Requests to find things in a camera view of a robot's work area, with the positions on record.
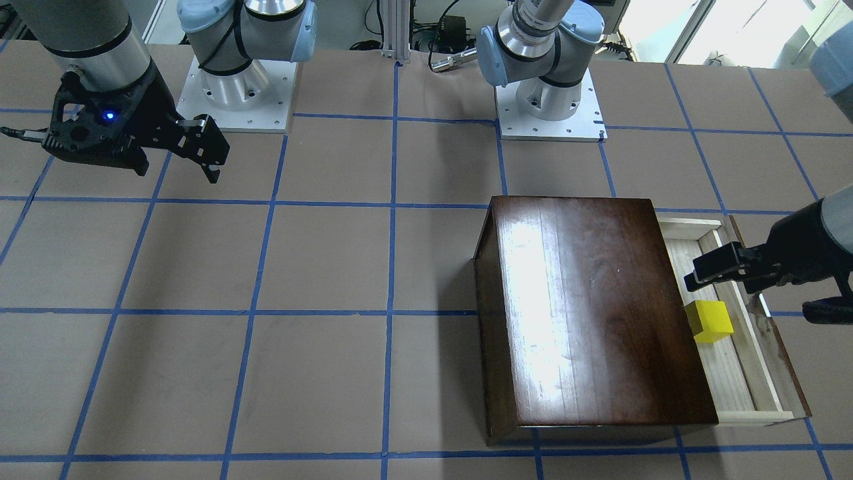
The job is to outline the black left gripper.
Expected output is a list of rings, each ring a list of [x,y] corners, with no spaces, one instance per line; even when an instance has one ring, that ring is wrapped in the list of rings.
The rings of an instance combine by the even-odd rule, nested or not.
[[[752,294],[841,276],[842,248],[826,231],[823,203],[821,199],[773,224],[763,244],[746,248],[731,242],[695,258],[694,270],[684,276],[686,289],[695,292],[725,281],[743,281]]]

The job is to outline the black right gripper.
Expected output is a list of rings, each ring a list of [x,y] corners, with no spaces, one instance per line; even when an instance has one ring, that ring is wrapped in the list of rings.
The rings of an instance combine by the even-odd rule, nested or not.
[[[138,145],[164,149],[202,167],[209,183],[217,183],[231,146],[213,116],[193,118],[177,112],[173,95],[159,68],[150,61],[140,78],[137,104],[131,116],[131,136]]]

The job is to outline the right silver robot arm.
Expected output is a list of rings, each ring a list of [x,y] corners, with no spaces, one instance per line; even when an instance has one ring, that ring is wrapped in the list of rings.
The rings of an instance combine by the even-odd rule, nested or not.
[[[144,176],[145,149],[194,161],[210,183],[231,150],[206,112],[179,113],[161,71],[121,1],[15,1],[13,8],[62,67],[51,124],[3,127],[59,160],[124,168]],[[312,1],[180,1],[177,14],[194,49],[202,92],[235,111],[271,98],[263,61],[305,63],[316,45]]]

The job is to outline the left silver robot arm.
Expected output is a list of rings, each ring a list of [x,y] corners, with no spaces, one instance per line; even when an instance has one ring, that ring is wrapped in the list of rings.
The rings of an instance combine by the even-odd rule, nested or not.
[[[517,1],[493,27],[477,36],[477,55],[488,84],[531,84],[527,115],[563,121],[572,106],[568,91],[581,84],[599,45],[604,21],[586,3]],[[773,286],[802,285],[832,277],[841,297],[851,298],[851,188],[799,209],[778,221],[763,244],[731,242],[697,257],[685,279],[689,291],[740,281],[749,293]]]

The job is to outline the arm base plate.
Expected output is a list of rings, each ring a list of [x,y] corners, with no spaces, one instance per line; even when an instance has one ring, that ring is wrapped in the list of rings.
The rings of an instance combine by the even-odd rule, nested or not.
[[[500,137],[516,141],[607,140],[591,72],[567,88],[533,78],[494,88]]]
[[[207,113],[223,133],[285,134],[299,65],[255,60],[243,72],[216,76],[193,58],[177,111],[187,119]]]

